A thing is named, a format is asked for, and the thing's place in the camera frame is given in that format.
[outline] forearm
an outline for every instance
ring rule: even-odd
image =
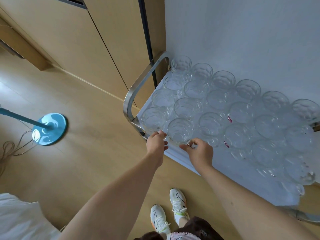
[[[61,239],[126,239],[157,169],[146,155],[135,167],[96,193],[63,231]]]
[[[244,240],[316,240],[309,230],[271,203],[208,167],[201,176],[209,183]]]

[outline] white sneaker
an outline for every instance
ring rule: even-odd
[[[190,220],[187,212],[187,201],[181,190],[173,188],[170,190],[170,201],[172,204],[172,211],[174,212],[174,220],[179,225],[180,218],[184,217]]]
[[[169,228],[168,222],[166,222],[166,214],[163,208],[155,204],[151,208],[150,212],[151,224],[157,233],[164,232],[165,234],[170,234],[171,230]]]

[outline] brown shorts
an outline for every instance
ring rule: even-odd
[[[224,240],[204,219],[194,216],[184,227],[173,232],[189,232],[201,240]],[[162,236],[156,232],[148,232],[135,240],[163,240]]]

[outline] blue stand base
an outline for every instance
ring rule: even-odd
[[[32,139],[42,146],[49,146],[60,140],[68,128],[66,117],[60,113],[46,114],[38,122],[51,127],[44,129],[35,125],[32,129]]]

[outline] red sticker label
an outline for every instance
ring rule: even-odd
[[[223,142],[227,148],[229,148],[230,146],[226,143],[226,141]]]

